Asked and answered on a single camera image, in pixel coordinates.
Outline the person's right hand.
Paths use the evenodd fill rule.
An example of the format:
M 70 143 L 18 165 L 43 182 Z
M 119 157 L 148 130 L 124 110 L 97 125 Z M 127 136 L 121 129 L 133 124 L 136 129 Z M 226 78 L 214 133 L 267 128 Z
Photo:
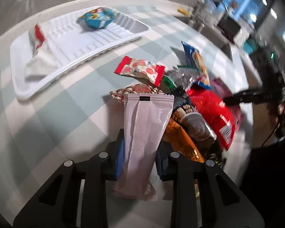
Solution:
M 276 138 L 285 139 L 285 102 L 278 105 L 267 104 L 267 111 Z

